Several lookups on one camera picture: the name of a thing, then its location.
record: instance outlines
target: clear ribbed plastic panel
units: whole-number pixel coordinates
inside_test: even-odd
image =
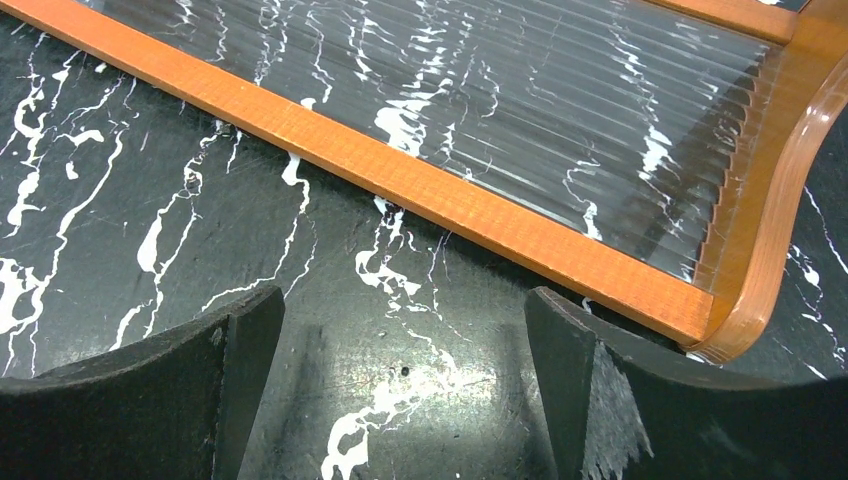
[[[640,0],[80,1],[687,281],[774,48]]]

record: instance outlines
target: rough wood edge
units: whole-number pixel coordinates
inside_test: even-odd
[[[712,296],[73,0],[0,9],[680,343]]]
[[[755,147],[757,171],[743,186],[727,238],[730,251],[715,278],[707,339],[683,345],[712,362],[738,357],[765,330],[807,175],[848,103],[848,11],[842,0],[811,0],[799,19]]]
[[[757,0],[646,0],[780,45],[792,40],[797,14]]]

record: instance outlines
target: white marble vein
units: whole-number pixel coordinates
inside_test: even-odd
[[[423,0],[416,1],[416,5],[421,9],[422,16],[428,19],[428,24],[419,27],[417,29],[419,33],[410,38],[410,47],[413,49],[416,46],[440,42],[439,35],[444,33],[444,30],[438,28],[432,18],[432,6]],[[387,142],[389,146],[414,157],[421,156],[421,146],[427,137],[427,126],[425,122],[421,121],[422,111],[432,104],[433,98],[437,95],[449,94],[448,89],[453,86],[453,80],[449,78],[446,71],[447,64],[444,55],[446,50],[443,47],[436,47],[435,49],[424,49],[424,51],[433,52],[431,57],[422,62],[426,67],[426,72],[425,70],[417,72],[411,83],[404,85],[405,90],[400,93],[404,98],[386,101],[388,106],[381,108],[374,120],[374,125],[389,135]],[[428,92],[424,89],[425,73],[440,78],[436,91]],[[448,149],[448,152],[452,150],[454,129],[455,124],[451,124],[443,134],[445,142],[449,142],[447,145],[443,143],[443,148]],[[470,178],[470,175],[469,170],[466,172],[466,176]]]
[[[789,347],[787,347],[786,345],[784,345],[784,344],[780,343],[777,339],[774,339],[774,341],[775,341],[775,342],[777,342],[777,344],[778,344],[778,345],[780,345],[780,348],[782,348],[783,350],[785,350],[787,353],[789,353],[790,355],[793,355],[793,356],[795,355],[795,353],[794,353],[792,350],[790,350],[790,349],[789,349]],[[812,372],[812,373],[813,373],[813,375],[815,375],[815,376],[819,377],[819,378],[820,378],[820,379],[822,379],[822,380],[827,380],[827,377],[825,377],[825,376],[824,376],[824,374],[823,374],[823,373],[821,373],[821,372],[820,372],[820,371],[819,371],[816,367],[814,367],[814,366],[810,365],[809,363],[807,363],[807,362],[805,362],[805,361],[801,360],[801,359],[800,359],[800,358],[798,358],[798,357],[795,357],[795,358],[796,358],[796,359],[798,359],[798,361],[800,361],[801,363],[803,363],[803,364],[804,364],[804,366],[805,366],[805,367],[807,367],[807,370],[809,370],[810,372]]]
[[[197,15],[192,11],[192,7],[194,7],[194,3],[191,0],[176,0],[177,5],[182,8],[183,12],[177,15],[181,23],[177,25],[173,25],[173,27],[177,27],[179,25],[192,25],[194,26],[194,20],[197,19]]]
[[[595,225],[595,216],[598,215],[598,205],[588,198],[578,196],[571,190],[571,184],[574,182],[572,175],[581,173],[583,175],[593,176],[595,175],[595,169],[601,166],[598,161],[592,158],[591,153],[587,153],[587,158],[589,159],[588,161],[580,160],[577,162],[576,167],[568,169],[565,173],[565,178],[562,180],[562,184],[568,190],[569,195],[574,197],[577,202],[586,205],[586,211],[583,213],[583,222],[586,224],[584,235],[598,241],[603,241],[604,236],[601,234],[601,230]]]
[[[315,10],[310,10],[306,14],[306,26],[313,29],[318,36],[318,54],[315,56],[315,63],[312,64],[315,67],[312,78],[324,85],[324,96],[321,98],[321,103],[327,103],[327,100],[330,99],[330,93],[333,91],[333,82],[336,79],[321,67],[321,57],[324,55],[324,32],[321,31],[321,21],[316,18],[315,14]]]
[[[253,76],[253,83],[256,85],[262,84],[262,81],[268,76],[271,66],[274,63],[279,62],[281,55],[286,51],[286,23],[280,18],[281,14],[282,4],[280,3],[280,0],[266,0],[259,10],[259,27],[262,29],[260,33],[260,37],[262,38],[262,58],[256,62],[256,69]],[[222,26],[224,24],[223,16],[223,10],[221,10],[220,23]],[[219,52],[223,46],[225,34],[226,30],[222,33],[221,40],[218,43]],[[276,50],[272,52],[271,40],[274,38],[275,34],[279,34],[281,39],[277,41]]]
[[[195,210],[194,198],[203,193],[203,173],[200,168],[205,160],[208,148],[210,145],[218,141],[222,134],[229,128],[227,124],[220,120],[215,121],[215,131],[208,137],[204,137],[199,142],[198,152],[186,161],[183,166],[182,188],[174,192],[168,203],[156,211],[156,217],[150,224],[147,234],[141,242],[136,252],[136,261],[142,272],[152,275],[152,284],[154,288],[154,297],[131,307],[127,313],[118,322],[118,329],[115,335],[115,342],[109,348],[115,350],[121,347],[124,341],[124,333],[135,315],[141,313],[145,308],[150,308],[149,320],[144,329],[144,338],[147,338],[152,332],[156,323],[156,315],[162,304],[165,302],[165,292],[162,288],[162,281],[168,273],[171,265],[180,254],[186,239],[191,232],[195,222],[201,219],[201,216]],[[183,219],[182,229],[180,232],[180,240],[174,250],[168,255],[166,252],[160,251],[159,236],[164,228],[164,220],[172,216],[179,216],[179,210],[172,213],[172,209],[181,204],[187,204],[189,214],[187,219]]]
[[[220,31],[216,32],[216,34],[218,35],[218,43],[215,47],[215,55],[217,55],[217,57],[207,60],[210,63],[220,62],[224,59],[224,54],[227,53],[227,47],[226,45],[224,45],[224,42],[227,40],[227,32],[230,30],[230,27],[227,26],[226,21],[227,14],[221,7],[221,0],[214,0],[214,3],[215,21],[218,23],[218,26],[221,29]]]
[[[56,106],[59,104],[62,94],[62,87],[68,79],[69,71],[71,70],[71,62],[80,54],[75,51],[69,58],[62,63],[62,69],[45,76],[37,73],[33,64],[34,55],[38,52],[42,42],[47,38],[46,34],[41,34],[36,41],[29,57],[27,68],[29,75],[26,80],[30,84],[29,94],[21,100],[14,114],[15,130],[6,142],[0,155],[3,155],[8,147],[13,145],[19,136],[26,140],[27,158],[20,163],[31,169],[26,178],[18,185],[18,199],[15,206],[7,215],[8,223],[13,227],[11,233],[6,238],[14,237],[23,225],[26,218],[26,213],[35,213],[43,211],[43,208],[29,205],[26,203],[29,195],[36,192],[39,187],[41,176],[41,162],[45,152],[51,147],[50,144],[42,145],[41,141],[45,137],[46,125],[50,120],[54,120],[53,114]],[[6,375],[16,360],[17,354],[15,351],[16,337],[23,333],[27,328],[32,326],[29,334],[29,342],[32,347],[32,355],[30,358],[30,373],[35,375],[35,361],[38,353],[38,345],[35,337],[38,333],[38,321],[44,312],[43,297],[49,291],[49,287],[53,279],[59,274],[60,258],[62,252],[69,243],[68,232],[71,225],[77,216],[85,211],[97,194],[103,188],[103,185],[109,179],[112,173],[114,161],[118,158],[123,150],[121,136],[128,127],[125,123],[118,125],[107,135],[104,135],[99,130],[86,130],[84,127],[76,128],[76,122],[82,119],[86,114],[99,110],[103,107],[109,96],[120,87],[122,79],[115,82],[112,87],[107,88],[99,102],[89,107],[83,107],[74,111],[73,118],[66,117],[57,124],[50,125],[51,130],[55,130],[57,134],[53,139],[53,143],[70,142],[74,146],[74,151],[81,144],[86,142],[97,143],[114,143],[114,147],[108,158],[105,159],[106,168],[88,195],[79,203],[71,206],[59,221],[56,231],[53,236],[59,240],[58,245],[53,249],[51,254],[50,268],[40,276],[34,266],[24,265],[22,262],[11,257],[0,258],[0,283],[3,285],[2,296],[0,296],[0,334],[8,333],[8,352],[9,357],[3,370],[3,375]],[[50,99],[49,104],[45,104],[46,93],[45,88],[55,88],[55,94]],[[16,156],[16,151],[12,151],[12,155]],[[79,178],[73,170],[72,155],[69,161],[65,164],[66,175],[69,179]],[[14,313],[15,306],[28,299],[32,313],[22,318],[17,318]]]
[[[818,203],[816,203],[816,199],[813,197],[813,192],[810,191],[809,187],[804,187],[804,193],[807,195],[807,199],[810,200],[810,204],[815,209],[816,214],[818,214],[821,219],[822,231],[824,232],[824,238],[827,241],[827,246],[830,249],[830,253],[833,254],[833,257],[839,263],[839,266],[842,267],[842,271],[848,275],[848,265],[845,264],[845,261],[842,259],[842,255],[840,255],[839,251],[836,249],[836,246],[833,244],[833,238],[831,238],[830,231],[827,229],[827,221],[824,218],[824,214],[822,214],[821,209],[819,208]]]
[[[822,301],[824,300],[824,291],[820,285],[821,276],[815,268],[813,268],[812,259],[804,254],[797,245],[790,245],[789,252],[786,257],[790,262],[790,264],[787,265],[787,269],[794,265],[795,268],[802,273],[804,280],[813,288],[814,291],[814,294],[811,297],[805,292],[804,288],[796,283],[795,286],[801,296],[801,301],[804,302],[804,305],[806,305],[809,310],[807,313],[802,313],[801,317],[820,325],[822,329],[824,329],[833,342],[831,355],[833,359],[836,360],[839,367],[844,370],[846,347],[839,341],[839,338],[837,338],[833,327],[825,321],[824,314],[821,311]]]
[[[624,40],[624,38],[616,31],[620,28],[616,21],[613,21],[613,27],[610,28],[615,41],[610,42],[610,45],[618,51],[622,57],[611,57],[617,60],[627,70],[627,74],[622,74],[622,80],[633,85],[640,95],[639,105],[642,112],[645,114],[645,123],[647,124],[647,134],[644,137],[646,151],[642,154],[642,169],[639,172],[639,178],[645,182],[648,187],[663,197],[662,209],[663,214],[671,221],[671,228],[668,233],[674,236],[680,235],[680,225],[675,222],[668,213],[668,206],[672,203],[671,197],[656,187],[653,183],[655,173],[662,168],[677,177],[677,173],[671,169],[670,165],[677,165],[668,149],[671,148],[672,142],[658,128],[660,124],[659,117],[654,105],[657,100],[654,96],[654,91],[658,89],[657,85],[648,80],[645,75],[645,65],[642,64],[639,55],[642,49],[637,45]]]
[[[494,381],[494,375],[491,373],[467,371],[459,367],[449,352],[438,347],[432,338],[418,333],[416,328],[409,325],[409,321],[403,320],[409,317],[400,315],[400,312],[405,310],[413,314],[433,316],[454,334],[463,338],[455,328],[444,321],[439,311],[438,287],[432,276],[440,253],[444,256],[444,247],[449,235],[443,235],[435,248],[428,249],[428,253],[432,255],[430,267],[423,275],[425,279],[420,283],[415,282],[407,274],[397,272],[390,266],[393,257],[404,247],[409,247],[406,239],[410,238],[411,242],[413,238],[402,232],[404,210],[380,197],[374,198],[374,205],[381,214],[381,220],[374,231],[372,248],[360,251],[355,256],[356,273],[364,284],[382,291],[387,296],[388,309],[385,317],[400,322],[410,337],[424,341],[435,365],[415,365],[410,371],[408,382],[401,381],[394,372],[390,372],[372,391],[371,405],[336,420],[330,431],[327,456],[321,465],[321,476],[324,480],[332,479],[336,468],[341,472],[343,479],[349,480],[356,466],[368,462],[369,435],[373,431],[399,428],[398,422],[408,422],[410,416],[433,396],[458,393],[472,383]],[[410,251],[423,253],[412,248]],[[378,258],[381,252],[382,258],[379,259],[376,270],[369,267],[371,260]],[[431,288],[432,295],[427,301],[419,300],[418,296],[425,285]],[[361,440],[356,445],[345,452],[340,450],[345,437],[360,434]]]
[[[312,109],[313,105],[315,104],[315,99],[305,98],[300,103],[304,107]],[[233,145],[233,151],[232,151],[232,154],[230,156],[230,159],[227,161],[227,172],[229,172],[230,165],[232,164],[232,161],[235,158],[236,149],[238,147],[239,142],[241,142],[241,139],[242,139],[242,133],[240,131],[237,131],[236,139],[235,139],[235,142],[234,142],[234,145]],[[233,288],[228,288],[228,289],[226,289],[226,290],[224,290],[220,293],[213,295],[206,302],[206,304],[203,305],[203,307],[200,309],[201,313],[208,310],[213,304],[215,304],[215,302],[217,302],[222,297],[232,295],[234,293],[249,292],[250,290],[253,290],[254,288],[256,288],[257,286],[259,286],[263,283],[271,282],[271,281],[274,281],[275,279],[277,279],[277,277],[280,275],[280,272],[283,269],[283,265],[285,264],[286,259],[289,256],[289,252],[291,251],[291,247],[292,247],[292,245],[295,241],[295,237],[297,236],[301,217],[306,218],[310,223],[312,236],[313,236],[313,243],[312,243],[310,255],[306,259],[306,262],[303,265],[303,272],[300,273],[297,277],[295,277],[295,279],[289,285],[289,288],[285,292],[285,297],[288,297],[288,295],[292,292],[292,289],[294,289],[294,287],[295,287],[295,285],[297,284],[298,281],[300,281],[306,275],[309,274],[310,264],[312,263],[312,261],[315,260],[315,250],[318,247],[318,236],[315,232],[315,223],[312,220],[309,220],[308,215],[306,213],[307,207],[309,207],[309,203],[311,201],[311,197],[309,195],[310,190],[311,190],[311,185],[310,185],[308,180],[301,178],[301,177],[298,177],[297,170],[298,170],[298,167],[300,166],[300,162],[301,162],[301,158],[299,156],[297,156],[293,153],[289,153],[289,162],[286,165],[286,168],[283,170],[283,174],[282,174],[282,177],[281,177],[282,180],[286,183],[286,185],[288,185],[290,187],[300,185],[301,195],[303,196],[303,200],[300,203],[297,214],[292,219],[291,231],[289,232],[288,236],[283,241],[284,242],[283,253],[277,259],[277,263],[274,267],[274,270],[269,275],[257,277],[253,281],[248,282],[245,285],[241,285],[241,286],[233,287]]]
[[[348,24],[348,28],[350,29],[348,45],[356,52],[354,61],[356,62],[356,66],[359,68],[358,72],[353,72],[356,75],[356,78],[359,79],[360,82],[367,82],[368,75],[373,74],[374,70],[368,66],[368,55],[365,54],[365,34],[373,33],[369,32],[367,25],[368,17],[367,17],[367,7],[368,0],[356,0],[356,3],[359,4],[359,12],[361,13],[361,18],[354,20],[350,18],[348,15],[348,19],[354,23]]]

